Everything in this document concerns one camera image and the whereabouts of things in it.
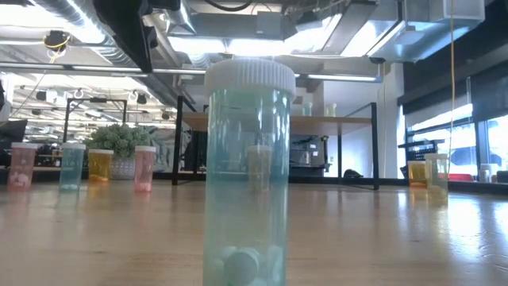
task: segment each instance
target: table surface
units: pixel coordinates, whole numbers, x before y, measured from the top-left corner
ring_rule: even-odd
[[[206,132],[208,129],[208,114],[199,112],[184,112],[183,121],[192,129]],[[291,134],[336,136],[371,126],[370,118],[340,118],[325,116],[291,116]]]
[[[508,197],[290,185],[287,285],[507,285]],[[0,285],[202,285],[205,184],[0,192]]]

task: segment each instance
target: potted plant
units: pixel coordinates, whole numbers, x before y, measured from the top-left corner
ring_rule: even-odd
[[[99,127],[85,143],[89,149],[113,150],[111,179],[131,180],[134,178],[134,149],[137,145],[148,145],[149,134],[141,128],[115,124]]]

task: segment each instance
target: green succulent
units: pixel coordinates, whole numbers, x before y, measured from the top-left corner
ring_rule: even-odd
[[[118,124],[100,127],[85,141],[89,149],[113,150],[115,156],[129,158],[134,156],[138,145],[148,145],[150,136],[142,128],[130,128]]]

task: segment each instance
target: wooden shelf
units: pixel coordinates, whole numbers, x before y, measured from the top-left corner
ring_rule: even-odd
[[[183,121],[196,131],[206,132],[208,114],[184,112]],[[340,118],[325,116],[291,116],[291,134],[335,136],[370,126],[370,118]]]

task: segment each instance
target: red object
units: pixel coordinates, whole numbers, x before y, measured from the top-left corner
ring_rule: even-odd
[[[460,180],[466,182],[474,182],[473,176],[469,174],[450,174],[450,180]]]

